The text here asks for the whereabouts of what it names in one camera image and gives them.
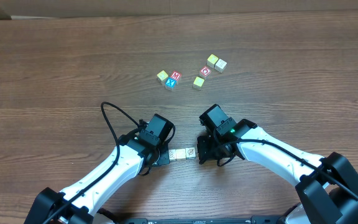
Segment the red Y leaf block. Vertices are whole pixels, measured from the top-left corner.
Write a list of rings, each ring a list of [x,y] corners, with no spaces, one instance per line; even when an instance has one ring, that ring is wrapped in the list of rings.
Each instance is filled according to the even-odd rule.
[[[186,159],[196,158],[196,149],[194,147],[188,147],[185,149]]]

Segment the green letter wood block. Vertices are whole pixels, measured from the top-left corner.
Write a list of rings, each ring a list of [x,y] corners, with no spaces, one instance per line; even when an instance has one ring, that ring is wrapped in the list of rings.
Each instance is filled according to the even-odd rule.
[[[168,156],[170,161],[175,161],[177,159],[177,151],[175,149],[169,149]]]

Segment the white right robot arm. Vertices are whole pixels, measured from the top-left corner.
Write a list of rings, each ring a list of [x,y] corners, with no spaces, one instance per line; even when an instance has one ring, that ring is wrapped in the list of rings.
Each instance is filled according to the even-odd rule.
[[[343,155],[301,151],[246,119],[202,118],[200,123],[208,132],[208,142],[199,149],[201,164],[238,156],[294,186],[300,204],[285,223],[358,223],[358,173]]]

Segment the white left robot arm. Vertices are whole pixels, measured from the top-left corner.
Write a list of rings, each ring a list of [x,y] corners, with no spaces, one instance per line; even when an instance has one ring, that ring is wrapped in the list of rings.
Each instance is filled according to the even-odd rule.
[[[59,192],[45,188],[36,196],[25,222],[29,224],[93,223],[105,202],[144,168],[158,166],[171,141],[145,130],[122,135],[113,152],[100,165]]]

